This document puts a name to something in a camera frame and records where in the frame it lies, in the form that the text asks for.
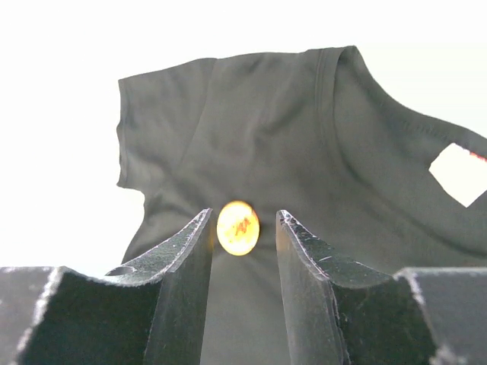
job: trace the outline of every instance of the clothing tag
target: clothing tag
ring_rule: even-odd
[[[487,160],[458,144],[446,147],[431,163],[429,172],[466,208],[487,191]]]

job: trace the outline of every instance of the shirt sleeve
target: shirt sleeve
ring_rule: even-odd
[[[119,80],[118,186],[144,195],[177,168],[205,105],[214,59]]]

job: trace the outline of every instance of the gold coin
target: gold coin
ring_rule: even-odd
[[[216,224],[218,241],[230,254],[243,256],[259,239],[259,218],[246,202],[230,202],[221,209]]]

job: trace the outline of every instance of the fabric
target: fabric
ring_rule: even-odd
[[[373,268],[485,265],[487,196],[468,208],[428,172],[487,140],[392,99],[354,46],[200,59],[119,81],[118,185],[145,195],[124,262],[204,208],[253,206],[246,256],[215,247],[202,362],[290,363],[275,214]]]

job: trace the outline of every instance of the white background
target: white background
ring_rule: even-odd
[[[119,264],[143,216],[116,187],[126,76],[355,44],[399,102],[487,137],[482,2],[342,3],[1,2],[0,266]]]

